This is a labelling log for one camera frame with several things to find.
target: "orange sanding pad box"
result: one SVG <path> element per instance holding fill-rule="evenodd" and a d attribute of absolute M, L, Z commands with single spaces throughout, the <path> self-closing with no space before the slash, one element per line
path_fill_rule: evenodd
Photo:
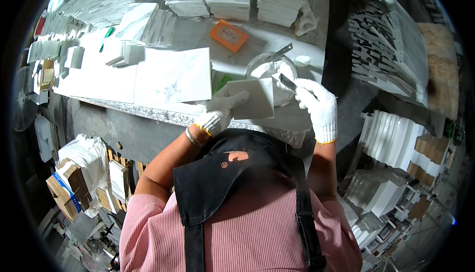
<path fill-rule="evenodd" d="M 246 33 L 232 26 L 225 20 L 219 21 L 211 30 L 210 36 L 233 52 L 237 52 L 248 37 Z"/>

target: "silver bracelet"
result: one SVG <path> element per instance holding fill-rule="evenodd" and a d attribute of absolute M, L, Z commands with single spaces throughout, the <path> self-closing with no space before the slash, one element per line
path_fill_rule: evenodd
<path fill-rule="evenodd" d="M 190 133 L 190 129 L 189 129 L 188 127 L 187 127 L 186 130 L 185 130 L 185 134 L 186 134 L 186 136 L 188 137 L 188 139 L 190 139 L 190 141 L 191 141 L 194 145 L 198 146 L 198 147 L 201 148 L 201 149 L 204 147 L 203 144 L 199 143 L 199 141 L 196 140 L 196 138 L 193 137 L 193 135 Z"/>

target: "marble workbench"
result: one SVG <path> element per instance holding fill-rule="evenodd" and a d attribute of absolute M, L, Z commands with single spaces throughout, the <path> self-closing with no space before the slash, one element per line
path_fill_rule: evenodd
<path fill-rule="evenodd" d="M 321 73 L 324 65 L 324 52 L 328 26 L 328 4 L 329 0 L 309 0 L 313 13 L 318 19 L 318 26 L 315 30 L 296 37 L 294 29 L 286 28 L 272 23 L 257 20 L 256 0 L 251 0 L 250 20 L 248 23 L 231 22 L 249 33 L 249 39 L 243 47 L 235 54 L 220 50 L 220 46 L 208 36 L 208 32 L 214 26 L 210 20 L 201 23 L 193 23 L 190 20 L 181 19 L 175 26 L 173 45 L 167 50 L 188 50 L 201 47 L 211 48 L 211 62 L 213 69 L 217 71 L 213 79 L 213 89 L 219 83 L 219 75 L 227 74 L 239 79 L 244 77 L 244 72 L 248 62 L 255 56 L 266 51 L 276 51 L 285 46 L 288 41 L 294 42 L 294 49 L 287 56 L 293 58 L 297 55 L 306 54 L 305 44 L 314 45 L 319 50 L 316 55 L 316 64 L 312 63 L 311 70 L 300 69 L 300 78 L 309 78 L 321 81 Z M 98 106 L 119 110 L 125 113 L 163 121 L 180 126 L 192 124 L 198 112 L 191 109 L 190 112 L 175 112 L 165 109 L 153 109 L 124 103 L 118 101 L 100 100 L 87 97 L 68 95 L 83 102 Z M 254 131 L 264 132 L 276 137 L 292 147 L 300 148 L 305 134 L 311 129 L 311 122 L 306 111 L 298 108 L 297 101 L 289 103 L 284 107 L 276 108 L 276 118 L 274 120 L 254 120 L 254 121 L 232 121 L 231 128 L 244 128 Z"/>

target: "white cotton glove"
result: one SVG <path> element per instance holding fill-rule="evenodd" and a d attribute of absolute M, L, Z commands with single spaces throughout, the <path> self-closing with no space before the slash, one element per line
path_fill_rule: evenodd
<path fill-rule="evenodd" d="M 295 98 L 301 109 L 308 109 L 312 120 L 315 139 L 320 144 L 336 140 L 336 97 L 318 82 L 309 79 L 295 79 L 297 85 Z"/>
<path fill-rule="evenodd" d="M 228 86 L 223 86 L 206 104 L 205 110 L 195 124 L 205 130 L 211 137 L 227 129 L 231 122 L 231 109 L 244 104 L 249 92 L 242 91 L 229 96 Z"/>

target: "black apron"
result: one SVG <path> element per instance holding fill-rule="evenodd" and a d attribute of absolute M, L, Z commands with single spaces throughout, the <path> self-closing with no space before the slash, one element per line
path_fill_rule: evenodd
<path fill-rule="evenodd" d="M 230 161 L 230 151 L 248 158 Z M 181 223 L 185 226 L 187 272 L 205 271 L 204 227 L 209 219 L 252 175 L 275 169 L 296 181 L 295 221 L 309 271 L 323 271 L 322 255 L 313 222 L 310 190 L 303 161 L 286 151 L 286 144 L 264 133 L 228 129 L 214 138 L 197 160 L 173 169 Z"/>

